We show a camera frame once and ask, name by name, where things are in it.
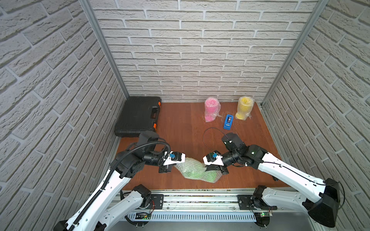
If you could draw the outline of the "green plastic wine glass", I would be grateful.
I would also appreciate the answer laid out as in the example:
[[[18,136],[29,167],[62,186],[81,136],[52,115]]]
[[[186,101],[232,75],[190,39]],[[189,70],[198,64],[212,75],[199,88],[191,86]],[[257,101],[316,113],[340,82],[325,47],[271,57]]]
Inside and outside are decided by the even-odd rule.
[[[184,171],[183,176],[190,180],[200,180],[209,183],[217,182],[221,175],[218,171],[205,171],[204,168],[201,169],[191,169],[189,171]]]

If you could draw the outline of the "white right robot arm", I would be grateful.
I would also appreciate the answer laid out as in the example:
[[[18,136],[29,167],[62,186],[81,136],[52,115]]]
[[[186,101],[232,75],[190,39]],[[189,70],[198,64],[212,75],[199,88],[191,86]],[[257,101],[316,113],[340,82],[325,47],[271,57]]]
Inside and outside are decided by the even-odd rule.
[[[335,227],[340,207],[340,187],[337,181],[306,174],[258,145],[236,146],[230,142],[225,145],[227,153],[213,152],[203,158],[207,171],[217,170],[228,174],[228,166],[238,163],[267,173],[296,190],[286,192],[259,185],[247,202],[249,210],[289,208],[306,213],[323,226]]]

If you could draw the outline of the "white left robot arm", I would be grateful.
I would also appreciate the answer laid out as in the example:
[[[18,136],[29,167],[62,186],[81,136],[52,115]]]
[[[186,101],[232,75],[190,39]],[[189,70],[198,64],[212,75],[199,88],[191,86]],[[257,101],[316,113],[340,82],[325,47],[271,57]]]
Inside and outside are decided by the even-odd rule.
[[[116,195],[146,165],[157,166],[160,173],[185,161],[185,154],[174,152],[157,133],[145,131],[137,142],[118,153],[110,164],[105,178],[93,194],[69,219],[58,222],[55,231],[108,231],[122,218],[137,208],[147,208],[151,191],[139,185],[113,207],[109,205]]]

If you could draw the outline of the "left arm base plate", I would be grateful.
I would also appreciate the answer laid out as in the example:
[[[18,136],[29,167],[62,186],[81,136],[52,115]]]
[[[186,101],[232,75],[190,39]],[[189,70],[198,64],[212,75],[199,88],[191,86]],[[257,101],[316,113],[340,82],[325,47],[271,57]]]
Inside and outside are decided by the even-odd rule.
[[[138,209],[150,210],[152,208],[162,209],[164,202],[164,194],[152,194],[149,199],[144,200],[142,205]]]

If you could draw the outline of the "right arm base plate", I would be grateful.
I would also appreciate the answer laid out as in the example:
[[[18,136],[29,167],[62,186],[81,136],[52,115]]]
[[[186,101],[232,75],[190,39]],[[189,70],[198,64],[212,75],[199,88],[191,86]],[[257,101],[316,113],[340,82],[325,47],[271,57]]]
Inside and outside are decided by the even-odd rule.
[[[262,198],[251,194],[239,194],[237,200],[240,210],[277,210],[277,206],[269,206]]]

